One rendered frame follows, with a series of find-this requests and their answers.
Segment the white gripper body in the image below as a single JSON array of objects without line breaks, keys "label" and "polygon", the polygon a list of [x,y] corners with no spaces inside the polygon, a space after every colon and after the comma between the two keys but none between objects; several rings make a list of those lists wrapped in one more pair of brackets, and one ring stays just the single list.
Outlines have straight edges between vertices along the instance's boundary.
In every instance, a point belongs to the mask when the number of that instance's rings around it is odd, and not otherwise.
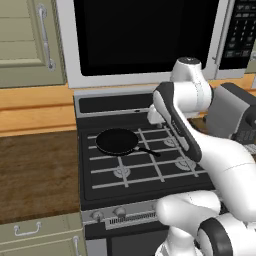
[{"label": "white gripper body", "polygon": [[147,114],[147,119],[151,125],[156,125],[158,128],[161,128],[165,123],[165,120],[162,116],[157,112],[154,105],[149,107],[149,111]]}]

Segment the black and silver stove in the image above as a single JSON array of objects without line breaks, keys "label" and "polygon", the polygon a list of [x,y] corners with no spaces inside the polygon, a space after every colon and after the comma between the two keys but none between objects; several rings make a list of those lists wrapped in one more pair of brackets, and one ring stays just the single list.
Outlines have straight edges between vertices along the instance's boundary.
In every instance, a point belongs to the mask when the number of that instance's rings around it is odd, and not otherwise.
[{"label": "black and silver stove", "polygon": [[[88,256],[154,256],[168,228],[155,214],[157,199],[175,193],[211,190],[212,183],[200,166],[185,158],[172,131],[147,120],[152,91],[76,92],[74,108],[78,132],[80,203]],[[107,156],[95,144],[109,128],[133,131],[145,152]],[[126,209],[126,217],[113,211]],[[104,214],[101,222],[94,211]]]}]

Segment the silver stove knob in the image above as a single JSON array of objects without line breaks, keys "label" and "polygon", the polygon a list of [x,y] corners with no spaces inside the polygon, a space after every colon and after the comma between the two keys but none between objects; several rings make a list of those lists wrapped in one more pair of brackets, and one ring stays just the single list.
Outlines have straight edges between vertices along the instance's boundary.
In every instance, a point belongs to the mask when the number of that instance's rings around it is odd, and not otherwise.
[{"label": "silver stove knob", "polygon": [[126,217],[126,209],[122,206],[117,207],[113,213],[118,217],[118,218],[125,218]]},{"label": "silver stove knob", "polygon": [[104,214],[102,211],[97,210],[94,211],[91,215],[91,217],[96,221],[96,222],[101,222],[104,219]]}]

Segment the black frying pan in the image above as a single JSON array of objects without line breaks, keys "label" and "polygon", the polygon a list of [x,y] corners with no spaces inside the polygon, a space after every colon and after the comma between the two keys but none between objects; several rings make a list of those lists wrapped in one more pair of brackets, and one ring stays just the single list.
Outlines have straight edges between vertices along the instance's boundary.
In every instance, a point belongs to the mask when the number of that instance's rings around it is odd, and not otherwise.
[{"label": "black frying pan", "polygon": [[141,151],[159,157],[153,150],[139,146],[138,136],[128,129],[111,128],[104,130],[95,139],[97,148],[106,155],[126,156],[134,151]]}]

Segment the grey toaster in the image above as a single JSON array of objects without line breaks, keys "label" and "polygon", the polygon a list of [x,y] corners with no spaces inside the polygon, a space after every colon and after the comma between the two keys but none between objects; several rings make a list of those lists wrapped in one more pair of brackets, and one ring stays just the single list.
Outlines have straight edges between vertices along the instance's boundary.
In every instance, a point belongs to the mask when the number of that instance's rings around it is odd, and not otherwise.
[{"label": "grey toaster", "polygon": [[243,145],[256,140],[256,97],[234,83],[214,89],[206,116],[209,135],[228,138]]}]

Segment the white microwave oven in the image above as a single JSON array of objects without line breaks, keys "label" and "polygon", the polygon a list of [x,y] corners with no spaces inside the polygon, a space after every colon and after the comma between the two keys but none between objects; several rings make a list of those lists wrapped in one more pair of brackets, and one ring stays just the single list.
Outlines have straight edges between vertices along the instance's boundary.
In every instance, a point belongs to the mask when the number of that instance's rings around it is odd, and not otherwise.
[{"label": "white microwave oven", "polygon": [[240,78],[256,41],[256,0],[235,0],[220,65],[212,59],[219,0],[56,0],[72,89],[157,84],[196,58],[208,80]]}]

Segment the pale green cupboard door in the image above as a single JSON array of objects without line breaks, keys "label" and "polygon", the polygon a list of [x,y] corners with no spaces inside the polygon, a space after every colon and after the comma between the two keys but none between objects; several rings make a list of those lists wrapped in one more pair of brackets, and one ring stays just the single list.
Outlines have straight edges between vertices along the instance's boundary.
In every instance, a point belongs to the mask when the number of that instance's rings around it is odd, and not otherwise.
[{"label": "pale green cupboard door", "polygon": [[[46,64],[37,6],[47,9],[44,20],[50,56]],[[56,0],[0,0],[0,88],[62,85],[66,83]]]},{"label": "pale green cupboard door", "polygon": [[246,74],[256,73],[256,50],[251,52],[250,59],[245,71]]},{"label": "pale green cupboard door", "polygon": [[0,256],[76,256],[74,236],[79,237],[80,253],[87,256],[82,230],[2,243]]}]

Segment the pale green drawer front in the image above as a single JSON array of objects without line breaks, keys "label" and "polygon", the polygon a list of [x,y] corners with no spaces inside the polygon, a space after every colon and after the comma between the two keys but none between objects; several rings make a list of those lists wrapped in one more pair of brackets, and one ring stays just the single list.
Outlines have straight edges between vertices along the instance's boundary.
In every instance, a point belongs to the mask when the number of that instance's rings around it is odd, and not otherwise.
[{"label": "pale green drawer front", "polygon": [[[42,223],[41,230],[37,234],[25,237],[16,237],[14,235],[15,225],[27,225],[36,222]],[[16,223],[3,224],[0,225],[0,243],[8,243],[11,241],[17,241],[26,238],[37,238],[40,236],[69,232],[81,228],[82,219],[79,212],[46,217],[41,219],[27,220]]]}]

